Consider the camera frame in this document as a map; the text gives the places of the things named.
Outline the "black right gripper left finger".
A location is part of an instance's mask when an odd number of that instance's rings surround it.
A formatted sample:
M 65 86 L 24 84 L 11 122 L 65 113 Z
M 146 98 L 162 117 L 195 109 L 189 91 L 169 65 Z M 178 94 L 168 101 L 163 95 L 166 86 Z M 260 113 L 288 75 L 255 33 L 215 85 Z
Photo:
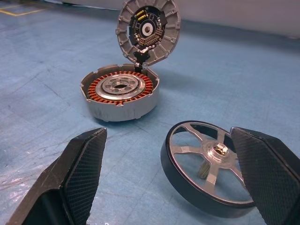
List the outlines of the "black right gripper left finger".
M 86 224 L 98 189 L 106 139 L 105 127 L 71 139 L 39 175 L 7 224 Z

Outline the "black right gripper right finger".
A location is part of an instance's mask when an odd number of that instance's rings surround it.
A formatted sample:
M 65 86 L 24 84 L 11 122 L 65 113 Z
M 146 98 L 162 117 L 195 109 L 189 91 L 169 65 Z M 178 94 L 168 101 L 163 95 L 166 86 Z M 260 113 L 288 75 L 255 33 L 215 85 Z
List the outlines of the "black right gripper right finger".
M 278 138 L 232 127 L 245 186 L 268 225 L 300 223 L 300 159 Z

